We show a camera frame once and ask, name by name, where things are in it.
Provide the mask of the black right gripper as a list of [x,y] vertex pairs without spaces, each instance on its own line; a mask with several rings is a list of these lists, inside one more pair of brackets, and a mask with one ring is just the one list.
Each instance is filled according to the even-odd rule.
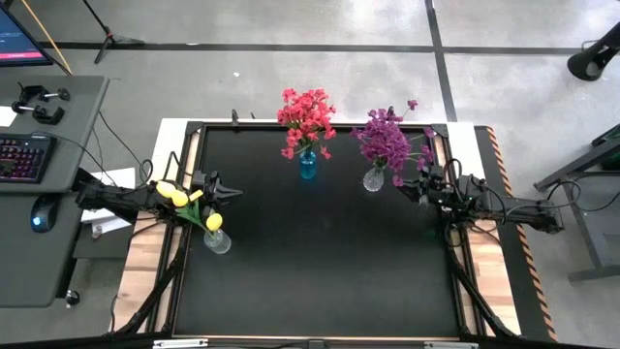
[[404,180],[398,189],[412,203],[454,207],[458,194],[452,183],[446,181],[442,167],[425,167],[418,180]]

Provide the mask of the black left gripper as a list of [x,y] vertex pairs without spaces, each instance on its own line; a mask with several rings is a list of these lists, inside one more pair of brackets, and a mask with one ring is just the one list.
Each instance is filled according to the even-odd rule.
[[199,190],[201,195],[193,201],[193,213],[199,219],[206,219],[211,213],[221,209],[222,200],[241,196],[242,193],[241,190],[224,186],[217,171],[203,177]]

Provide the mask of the green flower stem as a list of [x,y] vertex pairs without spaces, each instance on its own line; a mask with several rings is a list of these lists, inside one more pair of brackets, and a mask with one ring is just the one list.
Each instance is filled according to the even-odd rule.
[[186,194],[180,190],[175,191],[172,196],[172,203],[175,206],[176,216],[184,220],[193,223],[206,232],[204,221],[205,219],[199,219],[195,217],[193,213],[193,202],[190,202],[188,197],[191,194]]

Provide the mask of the red artificial flower bunch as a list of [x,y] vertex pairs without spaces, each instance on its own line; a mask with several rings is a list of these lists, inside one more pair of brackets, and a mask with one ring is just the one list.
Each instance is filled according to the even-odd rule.
[[280,125],[287,127],[288,131],[287,146],[281,150],[281,154],[291,160],[307,147],[305,136],[308,130],[304,122],[312,106],[312,97],[308,91],[299,93],[293,88],[285,89],[282,97],[285,105],[277,111],[276,118]]
[[329,160],[331,153],[321,141],[331,140],[335,136],[336,131],[331,126],[296,125],[288,130],[287,146],[281,153],[285,158],[293,159],[297,154],[309,153],[318,148],[321,155]]
[[307,126],[327,128],[331,116],[336,113],[336,108],[329,101],[329,96],[323,89],[308,90],[303,92],[296,100],[298,120]]

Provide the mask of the clear conical glass vase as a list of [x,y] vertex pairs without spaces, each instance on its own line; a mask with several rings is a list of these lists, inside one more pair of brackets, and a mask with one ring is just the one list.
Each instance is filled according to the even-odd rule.
[[381,167],[373,167],[363,177],[362,184],[369,192],[379,191],[385,182],[384,169]]

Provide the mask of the clear round glass vase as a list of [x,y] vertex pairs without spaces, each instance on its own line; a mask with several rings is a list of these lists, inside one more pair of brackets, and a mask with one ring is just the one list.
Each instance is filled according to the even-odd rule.
[[231,238],[221,229],[205,233],[203,242],[216,254],[226,254],[232,247]]

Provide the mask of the blue glass vase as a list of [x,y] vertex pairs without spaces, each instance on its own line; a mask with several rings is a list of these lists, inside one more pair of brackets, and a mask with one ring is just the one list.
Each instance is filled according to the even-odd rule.
[[317,172],[317,156],[313,150],[306,149],[299,155],[300,176],[312,179]]

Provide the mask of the black ramp with hazard stripes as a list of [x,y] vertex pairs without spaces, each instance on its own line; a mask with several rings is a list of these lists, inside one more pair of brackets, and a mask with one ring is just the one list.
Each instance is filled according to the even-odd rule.
[[[494,130],[488,126],[475,126],[474,130],[484,178],[500,196],[512,198],[512,186]],[[558,337],[524,228],[512,223],[501,225],[499,239],[521,334],[532,340],[556,342]]]

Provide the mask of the black computer mouse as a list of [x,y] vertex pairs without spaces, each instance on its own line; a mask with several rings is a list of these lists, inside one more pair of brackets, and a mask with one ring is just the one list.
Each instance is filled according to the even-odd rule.
[[44,194],[32,205],[30,224],[35,233],[47,233],[53,228],[61,198],[60,194]]

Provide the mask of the black tripod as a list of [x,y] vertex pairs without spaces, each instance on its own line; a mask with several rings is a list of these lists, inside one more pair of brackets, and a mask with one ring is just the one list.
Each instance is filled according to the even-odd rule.
[[109,49],[124,48],[124,47],[129,47],[129,48],[143,47],[145,45],[145,41],[143,40],[114,34],[111,31],[111,29],[103,23],[103,21],[100,19],[100,17],[97,15],[95,10],[92,8],[88,0],[81,0],[81,1],[86,6],[89,13],[94,17],[94,19],[96,20],[96,22],[98,23],[98,25],[101,27],[101,29],[103,30],[105,34],[105,38],[94,60],[94,63],[96,65],[98,65],[102,61],[106,51]]

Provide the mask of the backlit black keyboard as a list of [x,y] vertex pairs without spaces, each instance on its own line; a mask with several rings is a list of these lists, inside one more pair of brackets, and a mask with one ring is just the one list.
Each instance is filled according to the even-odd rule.
[[56,143],[50,136],[0,134],[0,183],[40,183]]

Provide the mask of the grey desk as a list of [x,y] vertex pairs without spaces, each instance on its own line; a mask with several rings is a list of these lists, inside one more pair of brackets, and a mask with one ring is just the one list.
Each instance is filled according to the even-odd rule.
[[[88,144],[109,79],[100,76],[0,77],[0,106],[9,106],[20,86],[64,87],[71,99],[51,99],[46,107],[65,110],[56,125],[40,124],[28,114],[15,117],[0,134],[52,134],[58,139],[38,184],[0,183],[0,308],[48,307],[56,298],[67,263],[72,259],[81,209],[71,192],[83,150]],[[31,227],[31,209],[44,194],[57,194],[58,218],[46,233]]]

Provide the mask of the black floor stand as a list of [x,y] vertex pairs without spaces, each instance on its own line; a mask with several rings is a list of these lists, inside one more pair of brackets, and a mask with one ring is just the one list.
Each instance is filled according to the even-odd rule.
[[578,79],[597,80],[618,52],[620,52],[620,21],[599,40],[571,56],[567,62],[568,69]]

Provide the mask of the black desk monitor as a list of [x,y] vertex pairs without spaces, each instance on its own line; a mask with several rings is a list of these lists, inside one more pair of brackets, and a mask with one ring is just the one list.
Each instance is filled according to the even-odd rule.
[[0,68],[52,64],[45,50],[0,3]]

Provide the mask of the black side desk frame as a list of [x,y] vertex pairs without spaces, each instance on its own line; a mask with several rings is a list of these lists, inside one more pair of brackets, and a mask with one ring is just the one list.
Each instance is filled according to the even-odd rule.
[[620,276],[620,123],[591,141],[590,150],[534,183],[539,191],[563,189],[592,262],[569,274],[571,282]]

